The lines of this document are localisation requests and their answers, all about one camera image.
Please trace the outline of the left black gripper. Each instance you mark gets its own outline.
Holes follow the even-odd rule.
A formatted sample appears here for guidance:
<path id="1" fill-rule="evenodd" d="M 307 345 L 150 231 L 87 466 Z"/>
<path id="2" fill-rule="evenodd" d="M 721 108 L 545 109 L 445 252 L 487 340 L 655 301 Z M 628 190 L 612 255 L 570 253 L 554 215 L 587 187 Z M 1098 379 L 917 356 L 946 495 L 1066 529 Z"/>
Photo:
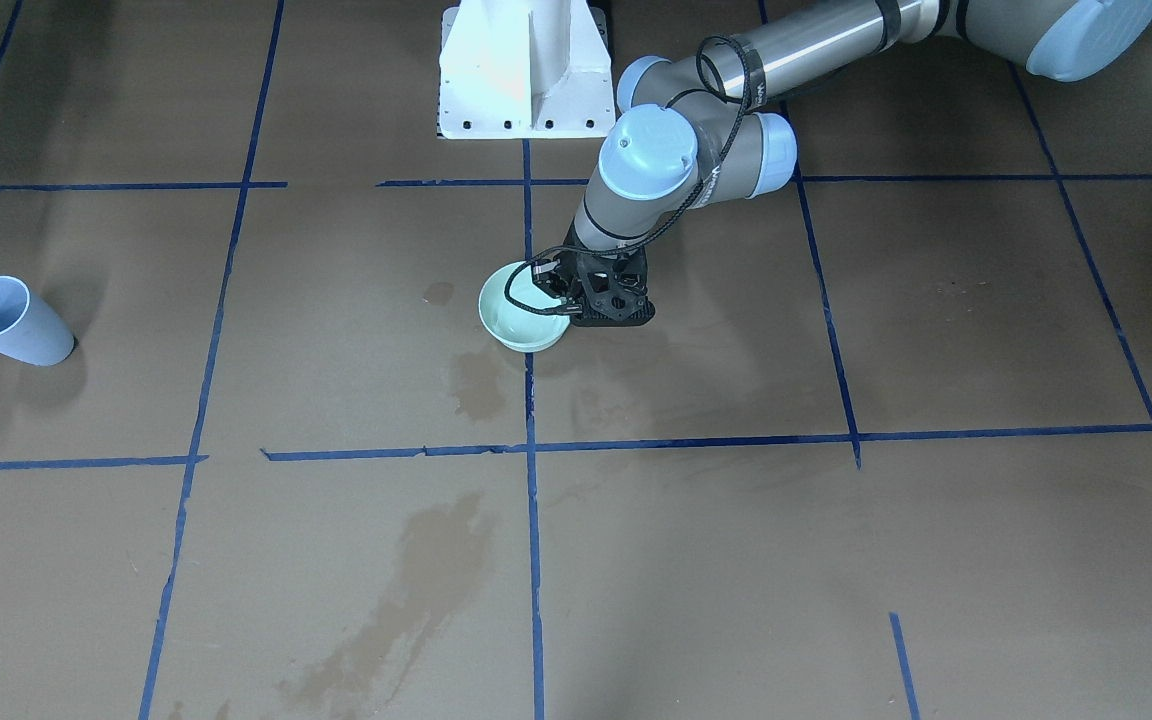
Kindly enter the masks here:
<path id="1" fill-rule="evenodd" d="M 559 296 L 575 306 L 570 318 L 577 327 L 637 327 L 655 316 L 644 250 L 611 256 L 567 250 L 558 255 L 556 276 Z"/>

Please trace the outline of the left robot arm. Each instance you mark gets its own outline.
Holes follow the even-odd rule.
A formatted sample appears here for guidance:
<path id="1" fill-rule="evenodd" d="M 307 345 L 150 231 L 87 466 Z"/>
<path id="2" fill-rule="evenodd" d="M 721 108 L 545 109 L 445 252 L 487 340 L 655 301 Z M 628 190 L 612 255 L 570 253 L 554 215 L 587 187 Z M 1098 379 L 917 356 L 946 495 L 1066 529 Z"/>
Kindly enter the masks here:
<path id="1" fill-rule="evenodd" d="M 602 141 L 561 247 L 529 266 L 550 297 L 535 314 L 581 327 L 653 319 L 646 247 L 685 211 L 781 190 L 797 165 L 791 124 L 767 106 L 899 44 L 958 38 L 1074 82 L 1152 23 L 1152 1 L 818 1 L 746 33 L 705 37 L 692 56 L 643 56 L 617 82 Z"/>

